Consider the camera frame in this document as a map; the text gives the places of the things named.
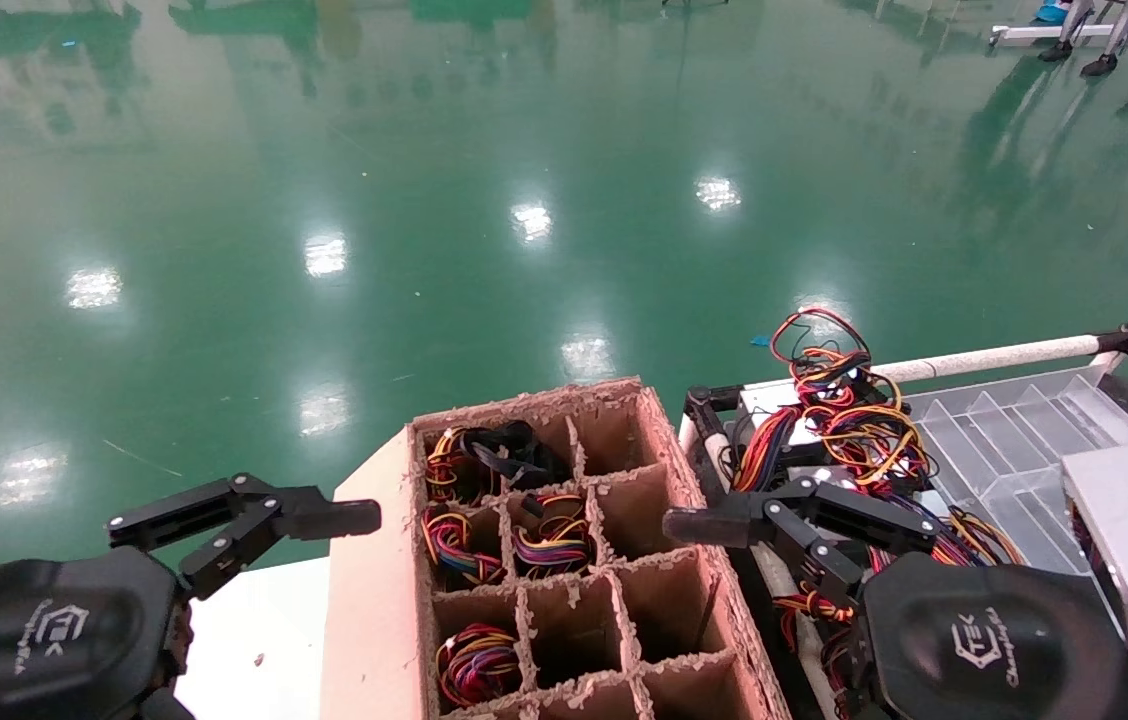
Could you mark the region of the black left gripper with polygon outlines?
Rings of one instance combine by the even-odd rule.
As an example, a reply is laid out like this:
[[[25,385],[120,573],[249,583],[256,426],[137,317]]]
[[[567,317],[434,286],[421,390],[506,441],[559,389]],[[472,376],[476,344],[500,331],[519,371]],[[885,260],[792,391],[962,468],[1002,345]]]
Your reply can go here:
[[[188,719],[190,603],[133,548],[0,565],[0,719]]]

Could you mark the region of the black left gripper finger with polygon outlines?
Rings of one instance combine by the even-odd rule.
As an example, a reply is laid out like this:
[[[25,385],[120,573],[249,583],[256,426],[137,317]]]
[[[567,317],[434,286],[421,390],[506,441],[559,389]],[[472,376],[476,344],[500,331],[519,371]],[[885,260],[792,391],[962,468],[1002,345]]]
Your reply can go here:
[[[372,498],[331,501],[318,488],[275,488],[238,473],[122,511],[107,534],[112,548],[144,553],[208,534],[177,567],[186,596],[208,600],[280,541],[368,536],[381,525],[382,509]]]

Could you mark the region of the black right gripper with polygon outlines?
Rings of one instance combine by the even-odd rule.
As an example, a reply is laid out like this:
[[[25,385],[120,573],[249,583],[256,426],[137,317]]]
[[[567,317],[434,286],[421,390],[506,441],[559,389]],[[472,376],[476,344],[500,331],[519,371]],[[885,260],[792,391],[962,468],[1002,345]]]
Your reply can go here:
[[[864,583],[823,530],[908,555]],[[936,521],[816,480],[672,507],[663,532],[687,544],[765,544],[825,600],[856,607],[852,719],[1128,719],[1128,651],[1090,578],[942,564],[922,555]]]

